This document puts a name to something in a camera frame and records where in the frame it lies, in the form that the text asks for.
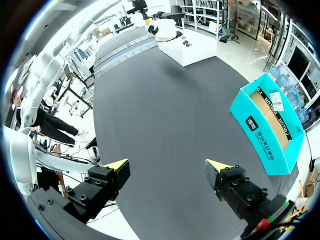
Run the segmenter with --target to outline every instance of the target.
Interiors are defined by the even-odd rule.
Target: sign
[[[277,91],[277,92],[270,93],[270,98],[273,105],[273,111],[283,112],[284,105],[282,103],[280,92]]]

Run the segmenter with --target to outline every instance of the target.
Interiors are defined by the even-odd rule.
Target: black table
[[[219,202],[205,159],[240,165],[274,198],[298,174],[267,176],[229,112],[248,82],[220,60],[181,67],[157,47],[95,81],[94,125],[103,164],[128,158],[131,176],[117,204],[141,240],[229,240],[246,223]]]
[[[96,69],[101,64],[101,59],[105,55],[111,53],[113,50],[125,45],[126,43],[139,37],[142,37],[146,34],[147,33],[144,27],[137,27],[136,29],[126,31],[106,41],[99,47],[94,61],[93,69]]]

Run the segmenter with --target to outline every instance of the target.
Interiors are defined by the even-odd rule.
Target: black logo label
[[[246,120],[245,123],[248,125],[248,127],[250,128],[251,132],[253,132],[254,130],[256,130],[259,126],[257,124],[257,122],[254,120],[254,118],[252,116],[249,116]]]

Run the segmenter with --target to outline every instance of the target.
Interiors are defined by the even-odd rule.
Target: person
[[[10,97],[10,103],[14,104],[17,107],[16,120],[21,125],[20,106],[22,103],[22,99],[20,98],[20,95],[16,88],[13,89],[12,91],[12,94]],[[65,131],[68,134],[71,134],[73,136],[77,136],[77,135],[79,136],[83,134],[83,131],[79,132],[79,130],[77,130],[75,127],[67,124],[66,122],[62,121],[60,118],[57,118],[49,113],[46,113],[41,108],[38,108],[35,122],[33,125],[30,126],[30,128],[34,132],[41,133],[53,140],[56,140],[62,144],[66,144],[70,147],[74,147],[75,140],[61,131]]]

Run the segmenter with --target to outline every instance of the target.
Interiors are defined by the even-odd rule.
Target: black shirt
[[[16,120],[21,125],[21,109],[16,110]],[[41,126],[41,124],[44,122],[46,112],[43,111],[40,107],[38,108],[36,119],[33,125],[30,127],[36,127]]]

